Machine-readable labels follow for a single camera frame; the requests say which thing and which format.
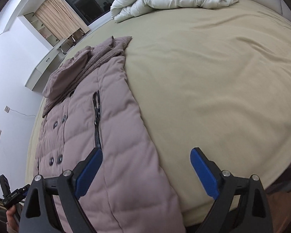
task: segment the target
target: power cord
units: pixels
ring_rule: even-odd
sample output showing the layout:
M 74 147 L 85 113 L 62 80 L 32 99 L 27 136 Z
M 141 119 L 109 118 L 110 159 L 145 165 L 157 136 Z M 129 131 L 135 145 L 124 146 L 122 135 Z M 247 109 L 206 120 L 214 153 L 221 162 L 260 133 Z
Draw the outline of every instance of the power cord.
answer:
M 20 113 L 20 112 L 18 112 L 17 110 L 13 110 L 13 109 L 10 109 L 11 111 L 14 111 L 14 112 L 17 112 L 17 113 L 19 113 L 19 114 L 21 114 L 21 115 L 24 115 L 24 116 L 26 116 L 26 117 L 36 117 L 35 115 L 25 115 L 25 114 L 23 114 L 23 113 Z

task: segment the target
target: silver bolt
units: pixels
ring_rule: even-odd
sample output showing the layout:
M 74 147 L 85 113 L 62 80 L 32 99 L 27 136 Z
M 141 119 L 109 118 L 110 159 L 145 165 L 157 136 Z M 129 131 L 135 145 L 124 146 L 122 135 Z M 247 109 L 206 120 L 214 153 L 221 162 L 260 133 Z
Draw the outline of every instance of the silver bolt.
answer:
M 35 181 L 39 181 L 41 179 L 41 175 L 37 175 L 36 177 L 34 177 Z
M 225 177 L 229 177 L 229 176 L 230 176 L 230 172 L 227 171 L 227 170 L 223 170 L 223 171 L 222 171 L 222 174 L 223 174 L 223 176 L 225 176 Z
M 260 178 L 259 178 L 259 176 L 254 174 L 254 175 L 252 175 L 252 179 L 255 180 L 255 181 L 258 181 Z
M 63 176 L 68 177 L 68 176 L 70 176 L 70 174 L 71 174 L 71 171 L 66 170 L 66 171 L 64 171 Z

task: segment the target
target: bed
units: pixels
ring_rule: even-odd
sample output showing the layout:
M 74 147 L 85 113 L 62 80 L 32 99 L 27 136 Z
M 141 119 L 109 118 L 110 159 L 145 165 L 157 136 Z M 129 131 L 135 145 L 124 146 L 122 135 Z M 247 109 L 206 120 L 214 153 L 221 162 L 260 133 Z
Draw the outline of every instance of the bed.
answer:
M 265 188 L 291 163 L 291 11 L 282 0 L 280 11 L 275 2 L 257 2 L 109 21 L 66 57 L 111 35 L 133 37 L 125 51 L 128 84 L 185 226 L 201 222 L 212 204 L 190 165 L 192 148 L 236 176 L 259 175 Z M 27 183 L 44 104 L 30 139 Z

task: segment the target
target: black zipper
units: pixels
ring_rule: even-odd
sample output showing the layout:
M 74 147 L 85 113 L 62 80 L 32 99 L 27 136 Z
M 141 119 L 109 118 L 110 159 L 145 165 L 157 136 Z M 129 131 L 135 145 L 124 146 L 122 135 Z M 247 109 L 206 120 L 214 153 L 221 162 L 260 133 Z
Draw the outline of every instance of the black zipper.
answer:
M 93 103 L 95 109 L 95 147 L 101 149 L 99 136 L 99 122 L 100 122 L 100 93 L 99 91 L 93 94 Z

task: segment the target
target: curtain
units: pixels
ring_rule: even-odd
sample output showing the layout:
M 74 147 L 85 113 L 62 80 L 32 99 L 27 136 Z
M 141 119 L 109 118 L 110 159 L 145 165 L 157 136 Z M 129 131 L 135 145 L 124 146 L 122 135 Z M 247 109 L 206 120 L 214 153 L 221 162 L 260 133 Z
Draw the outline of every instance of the curtain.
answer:
M 68 38 L 79 28 L 84 33 L 89 31 L 84 21 L 63 0 L 45 0 L 35 15 L 58 39 Z

